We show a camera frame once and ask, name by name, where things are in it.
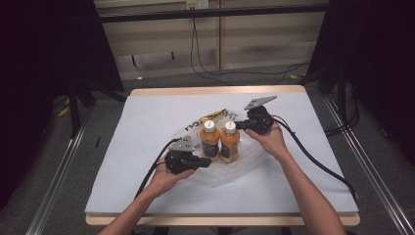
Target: bottle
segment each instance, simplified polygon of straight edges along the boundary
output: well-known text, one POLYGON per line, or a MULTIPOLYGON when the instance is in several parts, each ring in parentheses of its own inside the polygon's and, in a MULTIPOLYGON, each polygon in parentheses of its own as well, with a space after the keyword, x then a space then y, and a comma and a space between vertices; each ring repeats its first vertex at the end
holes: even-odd
POLYGON ((204 128, 201 130, 202 157, 212 160, 219 158, 219 131, 214 126, 212 120, 205 121, 204 128))
POLYGON ((225 128, 220 131, 220 141, 222 143, 222 149, 220 150, 220 158, 230 164, 239 159, 238 143, 241 135, 236 128, 236 124, 233 121, 225 123, 225 128))

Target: cable cord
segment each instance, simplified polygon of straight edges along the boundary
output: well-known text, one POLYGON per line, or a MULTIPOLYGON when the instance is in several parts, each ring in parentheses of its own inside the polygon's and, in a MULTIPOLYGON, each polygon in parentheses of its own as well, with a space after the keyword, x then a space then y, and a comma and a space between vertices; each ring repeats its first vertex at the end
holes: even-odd
POLYGON ((293 137, 293 139, 296 141, 296 143, 299 145, 300 149, 302 150, 302 152, 314 163, 316 164, 318 167, 320 167, 321 169, 323 169, 324 171, 326 171, 327 173, 329 173, 330 175, 332 175, 333 177, 337 178, 338 180, 342 181, 343 184, 345 184, 348 188, 348 190, 350 191, 351 197, 353 197, 354 201, 356 202, 356 194, 355 194, 355 190, 353 188, 353 186, 343 177, 339 176, 338 174, 336 174, 335 172, 333 172, 332 170, 330 170, 328 167, 324 166, 323 164, 321 164, 320 162, 318 162, 316 159, 314 159, 314 157, 311 156, 310 153, 308 153, 308 151, 304 148, 304 146, 301 144, 300 140, 298 139, 298 137, 296 136, 296 133, 286 124, 286 122, 281 118, 281 120, 278 120, 276 118, 274 118, 275 121, 277 121, 280 125, 282 125, 284 128, 286 128, 288 130, 288 132, 290 132, 291 136, 293 137))
POLYGON ((170 141, 169 141, 169 142, 168 142, 168 143, 164 146, 164 148, 162 148, 162 150, 161 150, 161 152, 160 152, 159 156, 156 158, 155 162, 154 162, 154 163, 152 164, 152 166, 150 167, 149 172, 147 172, 146 177, 144 177, 143 182, 141 183, 140 188, 138 189, 137 194, 135 195, 135 197, 134 197, 134 198, 137 198, 137 196, 138 196, 141 192, 143 192, 144 187, 146 187, 146 184, 147 184, 147 182, 149 181, 150 176, 152 175, 153 171, 154 171, 154 170, 157 168, 157 166, 159 165, 159 164, 158 164, 158 161, 159 161, 159 159, 161 158, 161 156, 162 156, 162 154, 164 153, 164 151, 168 148, 168 146, 170 146, 170 144, 172 144, 172 143, 174 143, 174 142, 177 142, 178 140, 179 140, 179 139, 172 139, 172 140, 170 140, 170 141))
POLYGON ((211 80, 215 80, 215 81, 219 81, 223 84, 229 85, 229 86, 233 86, 233 84, 230 84, 226 81, 214 78, 214 77, 210 77, 210 76, 204 76, 201 75, 199 72, 196 71, 196 69, 193 66, 193 48, 194 48, 194 43, 193 41, 196 38, 196 50, 197 50, 197 54, 198 54, 198 60, 199 60, 199 65, 201 66, 202 70, 210 75, 226 75, 226 74, 262 74, 262 75, 279 75, 279 74, 283 74, 283 76, 276 82, 272 83, 272 85, 276 85, 278 83, 280 83, 282 80, 284 80, 285 76, 287 75, 288 72, 290 71, 295 71, 296 69, 298 69, 301 66, 304 65, 308 65, 310 60, 306 60, 300 64, 294 64, 291 65, 289 67, 287 67, 284 71, 278 71, 278 72, 264 72, 264 71, 225 71, 225 72, 211 72, 205 69, 204 65, 202 64, 201 61, 201 54, 200 54, 200 48, 199 48, 199 37, 198 37, 198 30, 196 29, 196 22, 195 19, 193 19, 193 33, 192 33, 192 47, 191 47, 191 51, 190 51, 190 65, 192 67, 192 70, 200 77, 202 78, 206 78, 206 79, 211 79, 211 80))
POLYGON ((354 91, 352 91, 351 93, 351 103, 350 103, 350 111, 351 111, 351 116, 350 118, 346 118, 345 120, 345 124, 342 124, 336 128, 331 128, 331 126, 336 125, 336 123, 332 124, 331 126, 329 126, 328 128, 326 128, 324 130, 324 132, 326 133, 326 136, 331 136, 331 135, 335 135, 338 133, 341 133, 347 129, 350 129, 352 127, 354 127, 355 125, 357 125, 359 119, 360 119, 360 113, 357 107, 357 99, 355 97, 355 93, 354 91))

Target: white bottle cap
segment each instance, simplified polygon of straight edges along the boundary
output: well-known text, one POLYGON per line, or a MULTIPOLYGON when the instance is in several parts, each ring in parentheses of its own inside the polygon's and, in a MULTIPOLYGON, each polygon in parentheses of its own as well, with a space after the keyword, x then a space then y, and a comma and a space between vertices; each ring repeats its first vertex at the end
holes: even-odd
POLYGON ((236 124, 233 121, 228 121, 225 123, 225 132, 226 134, 235 134, 236 124))
POLYGON ((205 121, 205 132, 207 132, 207 133, 213 133, 214 132, 214 121, 213 120, 205 121))

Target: plastic bag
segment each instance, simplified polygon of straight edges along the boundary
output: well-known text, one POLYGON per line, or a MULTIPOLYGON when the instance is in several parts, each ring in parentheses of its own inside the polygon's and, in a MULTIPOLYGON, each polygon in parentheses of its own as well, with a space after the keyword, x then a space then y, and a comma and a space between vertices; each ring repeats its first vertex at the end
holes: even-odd
MULTIPOLYGON (((193 155, 202 156, 202 140, 200 132, 204 128, 207 120, 213 120, 216 128, 220 131, 224 128, 227 121, 243 120, 245 115, 237 114, 229 110, 214 112, 205 117, 201 117, 189 125, 178 130, 173 138, 180 138, 189 135, 195 146, 193 155)), ((266 152, 259 143, 252 139, 245 131, 240 130, 241 138, 238 144, 239 159, 233 163, 226 164, 221 159, 213 161, 207 168, 200 167, 196 170, 195 176, 201 183, 211 187, 217 187, 230 182, 249 170, 262 165, 266 159, 266 152)))

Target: forearm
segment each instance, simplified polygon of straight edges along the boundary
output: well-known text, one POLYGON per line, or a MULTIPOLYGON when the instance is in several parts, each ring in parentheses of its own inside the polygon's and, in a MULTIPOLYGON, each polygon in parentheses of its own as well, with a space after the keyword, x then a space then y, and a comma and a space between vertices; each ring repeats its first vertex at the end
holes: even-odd
POLYGON ((99 234, 130 234, 138 220, 157 197, 149 188, 143 192, 99 234))
POLYGON ((280 163, 310 234, 345 234, 339 216, 330 202, 305 175, 291 154, 285 155, 280 163))

